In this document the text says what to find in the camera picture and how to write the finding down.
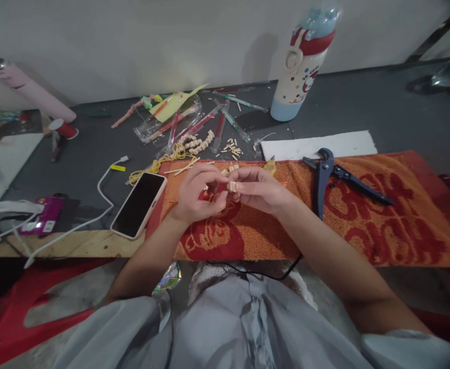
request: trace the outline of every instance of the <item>phone case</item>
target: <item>phone case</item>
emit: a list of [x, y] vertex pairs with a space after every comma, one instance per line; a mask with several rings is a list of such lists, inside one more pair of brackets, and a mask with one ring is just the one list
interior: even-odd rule
[[[122, 211], [122, 209], [124, 209], [124, 205], [126, 205], [126, 202], [127, 202], [127, 201], [129, 200], [129, 198], [131, 197], [131, 194], [133, 193], [134, 189], [135, 189], [136, 186], [138, 185], [139, 181], [141, 180], [141, 178], [143, 178], [143, 175], [155, 175], [155, 176], [158, 176], [158, 177], [162, 177], [162, 178], [164, 179], [164, 181], [163, 181], [162, 186], [161, 186], [160, 189], [158, 190], [158, 192], [157, 192], [157, 194], [156, 194], [156, 196], [155, 196], [155, 198], [154, 198], [154, 200], [153, 200], [152, 206], [150, 207], [150, 209], [149, 209], [148, 212], [146, 213], [146, 215], [145, 215], [145, 217], [144, 217], [144, 219], [143, 219], [143, 222], [142, 222], [141, 225], [139, 226], [139, 229], [138, 229], [138, 232], [136, 233], [136, 236], [134, 236], [134, 237], [129, 237], [128, 235], [125, 235], [125, 234], [123, 234], [123, 233], [121, 233], [121, 232], [118, 232], [118, 231], [114, 230], [114, 229], [113, 229], [113, 226], [114, 226], [114, 223], [115, 223], [117, 217], [119, 216], [119, 213]], [[153, 212], [153, 209], [155, 208], [155, 206], [156, 206], [158, 200], [160, 199], [160, 196], [162, 195], [163, 190], [165, 189], [165, 186], [166, 186], [166, 185], [167, 185], [167, 177], [162, 176], [162, 175], [160, 175], [160, 174], [143, 173], [143, 174], [139, 177], [138, 181], [137, 181], [136, 184], [134, 185], [134, 187], [133, 187], [133, 189], [131, 190], [131, 192], [129, 192], [129, 195], [127, 196], [126, 200], [124, 201], [124, 204], [122, 204], [121, 209], [119, 210], [119, 212], [117, 213], [116, 217], [114, 218], [114, 221], [113, 221], [112, 224], [111, 224], [111, 231], [114, 232], [115, 234], [118, 234], [119, 236], [128, 238], [128, 239], [130, 239], [130, 240], [135, 240], [135, 239], [138, 239], [139, 237], [141, 237], [141, 234], [143, 233], [144, 227], [146, 226], [146, 223], [148, 223], [149, 217], [151, 216], [151, 214], [152, 214], [152, 212]]]

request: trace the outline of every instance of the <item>yellow string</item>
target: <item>yellow string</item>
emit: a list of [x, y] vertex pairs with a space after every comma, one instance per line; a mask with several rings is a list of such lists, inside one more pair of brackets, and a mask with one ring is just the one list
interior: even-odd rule
[[181, 144], [180, 142], [176, 142], [173, 146], [172, 146], [172, 155], [173, 157], [171, 157], [168, 154], [163, 155], [160, 159], [158, 160], [153, 160], [153, 165], [151, 166], [151, 168], [146, 169], [146, 170], [141, 170], [141, 171], [135, 171], [133, 173], [131, 173], [129, 175], [129, 183], [131, 186], [134, 186], [136, 184], [136, 182], [138, 181], [139, 177], [141, 177], [141, 174], [143, 173], [155, 173], [158, 174], [158, 171], [160, 170], [160, 167], [162, 166], [162, 163], [164, 161], [172, 161], [172, 160], [177, 160], [177, 159], [184, 159], [186, 156], [195, 159], [196, 157], [188, 152], [185, 151], [185, 147], [183, 144]]

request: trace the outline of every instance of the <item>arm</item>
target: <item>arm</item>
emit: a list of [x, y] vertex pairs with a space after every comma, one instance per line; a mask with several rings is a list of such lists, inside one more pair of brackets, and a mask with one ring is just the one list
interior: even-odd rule
[[229, 179], [241, 182], [235, 186], [238, 194], [233, 200], [247, 202], [278, 219], [310, 267], [341, 299], [361, 332], [385, 334], [412, 329], [430, 333], [356, 249], [269, 173], [261, 168], [235, 172]]
[[143, 243], [114, 280], [103, 304], [138, 296], [151, 296], [174, 258], [175, 249], [191, 223], [210, 217], [226, 206], [226, 191], [214, 202], [198, 200], [205, 185], [212, 189], [228, 179], [209, 165], [196, 165], [179, 190], [179, 203]]

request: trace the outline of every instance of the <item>hand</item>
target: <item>hand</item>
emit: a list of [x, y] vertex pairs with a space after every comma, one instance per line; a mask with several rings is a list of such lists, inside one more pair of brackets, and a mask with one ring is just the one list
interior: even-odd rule
[[204, 186], [216, 193], [218, 184], [228, 183], [228, 178], [213, 165], [196, 164], [182, 182], [179, 189], [179, 203], [172, 210], [175, 219], [191, 224], [218, 214], [226, 207], [227, 191], [215, 196], [213, 202], [198, 200]]
[[232, 195], [233, 201], [241, 200], [265, 213], [277, 215], [280, 210], [298, 201], [295, 195], [262, 168], [238, 168], [228, 175], [228, 179], [236, 182], [237, 193]]

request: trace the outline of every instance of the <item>red cup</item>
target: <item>red cup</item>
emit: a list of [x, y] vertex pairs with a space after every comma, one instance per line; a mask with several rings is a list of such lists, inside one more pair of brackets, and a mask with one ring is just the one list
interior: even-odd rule
[[67, 139], [75, 138], [79, 133], [76, 128], [71, 127], [62, 119], [53, 120], [51, 124], [49, 124], [49, 129], [51, 131], [56, 131], [61, 136], [66, 137]]

